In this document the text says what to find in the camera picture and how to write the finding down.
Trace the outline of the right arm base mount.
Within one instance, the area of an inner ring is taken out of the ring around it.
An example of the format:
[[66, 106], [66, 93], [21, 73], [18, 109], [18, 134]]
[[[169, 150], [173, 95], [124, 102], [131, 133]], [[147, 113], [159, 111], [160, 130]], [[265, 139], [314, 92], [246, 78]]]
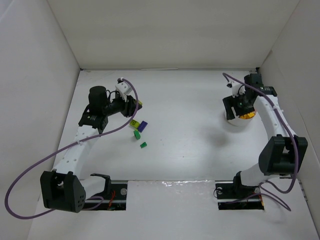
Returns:
[[263, 200], [258, 186], [245, 186], [236, 189], [233, 181], [216, 181], [214, 196], [217, 198], [217, 207], [220, 211], [233, 210], [264, 210]]

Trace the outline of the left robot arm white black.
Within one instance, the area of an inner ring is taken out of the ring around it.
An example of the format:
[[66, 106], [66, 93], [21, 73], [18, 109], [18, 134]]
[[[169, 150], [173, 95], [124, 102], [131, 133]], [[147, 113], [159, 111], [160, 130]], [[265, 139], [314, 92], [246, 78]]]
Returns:
[[73, 145], [51, 171], [44, 171], [40, 186], [44, 207], [51, 210], [78, 213], [88, 199], [103, 199], [112, 193], [109, 175], [92, 173], [81, 179], [82, 168], [98, 138], [105, 132], [108, 118], [117, 113], [132, 119], [142, 105], [130, 92], [135, 89], [126, 81], [115, 86], [110, 99], [103, 86], [90, 88], [88, 105], [78, 123]]

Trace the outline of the yellow striped curved lego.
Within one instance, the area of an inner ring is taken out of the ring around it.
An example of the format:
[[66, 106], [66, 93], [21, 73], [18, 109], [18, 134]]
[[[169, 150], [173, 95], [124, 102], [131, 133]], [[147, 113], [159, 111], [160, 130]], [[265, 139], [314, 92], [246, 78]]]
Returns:
[[252, 118], [254, 118], [256, 115], [255, 112], [250, 112], [250, 113], [247, 113], [247, 114], [244, 114], [244, 115], [240, 115], [239, 118], [242, 119], [242, 120], [250, 120]]

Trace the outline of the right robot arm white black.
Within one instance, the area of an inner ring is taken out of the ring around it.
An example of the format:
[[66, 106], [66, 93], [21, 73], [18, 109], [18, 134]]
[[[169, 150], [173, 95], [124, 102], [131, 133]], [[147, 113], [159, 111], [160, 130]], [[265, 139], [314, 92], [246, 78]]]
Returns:
[[243, 81], [227, 73], [222, 75], [227, 81], [227, 87], [232, 90], [232, 94], [222, 100], [226, 120], [232, 122], [241, 120], [244, 115], [258, 114], [268, 137], [258, 162], [233, 177], [229, 192], [241, 198], [260, 184], [270, 184], [273, 178], [290, 176], [291, 183], [286, 190], [272, 183], [278, 192], [288, 194], [294, 187], [306, 154], [307, 139], [299, 137], [290, 127], [279, 106], [275, 88], [264, 85], [261, 74], [250, 73]]

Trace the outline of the lime green lego with swirl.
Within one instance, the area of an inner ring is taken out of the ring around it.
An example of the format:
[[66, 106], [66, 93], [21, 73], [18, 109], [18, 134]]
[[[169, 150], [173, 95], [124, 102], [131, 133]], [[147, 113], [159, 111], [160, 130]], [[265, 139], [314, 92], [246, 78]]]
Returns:
[[130, 121], [129, 125], [135, 129], [137, 129], [140, 126], [140, 123], [133, 119]]

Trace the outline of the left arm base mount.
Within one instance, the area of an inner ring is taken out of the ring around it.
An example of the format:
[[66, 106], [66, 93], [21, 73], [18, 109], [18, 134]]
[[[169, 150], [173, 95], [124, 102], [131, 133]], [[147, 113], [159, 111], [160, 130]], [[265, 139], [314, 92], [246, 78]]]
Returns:
[[125, 211], [128, 181], [111, 181], [110, 193], [97, 193], [85, 201], [83, 211]]

